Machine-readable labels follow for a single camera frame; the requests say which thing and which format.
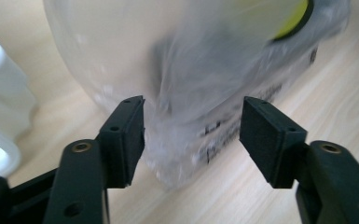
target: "plastic bag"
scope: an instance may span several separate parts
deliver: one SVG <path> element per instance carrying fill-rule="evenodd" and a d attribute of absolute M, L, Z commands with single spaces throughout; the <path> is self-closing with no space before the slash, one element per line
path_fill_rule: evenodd
<path fill-rule="evenodd" d="M 107 112 L 145 103 L 144 159 L 170 187 L 232 137 L 245 95 L 272 101 L 341 31 L 349 0 L 314 0 L 305 25 L 271 41 L 299 0 L 45 0 L 71 73 Z"/>

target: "yellow object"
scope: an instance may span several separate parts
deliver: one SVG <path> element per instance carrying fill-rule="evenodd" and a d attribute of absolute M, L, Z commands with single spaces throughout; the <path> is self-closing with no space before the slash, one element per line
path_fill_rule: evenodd
<path fill-rule="evenodd" d="M 300 0 L 298 3 L 298 6 L 293 11 L 293 14 L 287 22 L 284 24 L 284 26 L 280 29 L 278 34 L 275 36 L 276 39 L 281 38 L 285 35 L 288 35 L 292 30 L 298 26 L 301 19 L 304 17 L 305 12 L 307 11 L 307 8 L 309 6 L 309 0 Z"/>

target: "tabletop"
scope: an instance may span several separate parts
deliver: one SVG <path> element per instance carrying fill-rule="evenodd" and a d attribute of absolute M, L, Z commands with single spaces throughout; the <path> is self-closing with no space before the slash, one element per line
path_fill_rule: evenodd
<path fill-rule="evenodd" d="M 17 186 L 58 166 L 63 148 L 92 138 L 107 118 L 74 80 L 55 47 L 42 1 L 0 0 L 0 44 L 29 78 L 38 108 L 17 141 Z M 359 0 L 348 28 L 320 45 L 315 64 L 274 103 L 308 132 L 359 161 Z M 239 141 L 194 181 L 167 189 L 140 160 L 132 185 L 110 189 L 113 223 L 300 223 L 295 189 L 272 189 Z"/>

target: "white container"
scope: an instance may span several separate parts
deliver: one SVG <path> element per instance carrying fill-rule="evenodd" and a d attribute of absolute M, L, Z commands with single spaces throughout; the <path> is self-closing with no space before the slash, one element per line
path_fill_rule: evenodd
<path fill-rule="evenodd" d="M 20 163 L 15 140 L 30 127 L 35 104 L 26 75 L 0 46 L 0 176 L 8 176 Z"/>

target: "light wood surface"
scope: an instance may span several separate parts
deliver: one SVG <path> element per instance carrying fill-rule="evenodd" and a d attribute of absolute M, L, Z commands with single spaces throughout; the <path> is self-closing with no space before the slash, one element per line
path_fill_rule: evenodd
<path fill-rule="evenodd" d="M 81 89 L 55 48 L 42 1 L 0 0 L 0 44 L 29 77 L 39 107 L 11 186 L 56 168 L 62 149 L 93 138 L 107 115 Z M 324 42 L 315 65 L 275 103 L 309 131 L 308 141 L 336 142 L 359 160 L 359 0 L 348 29 Z M 132 186 L 109 190 L 113 223 L 300 223 L 294 189 L 272 189 L 239 141 L 197 180 L 167 190 L 140 161 Z"/>

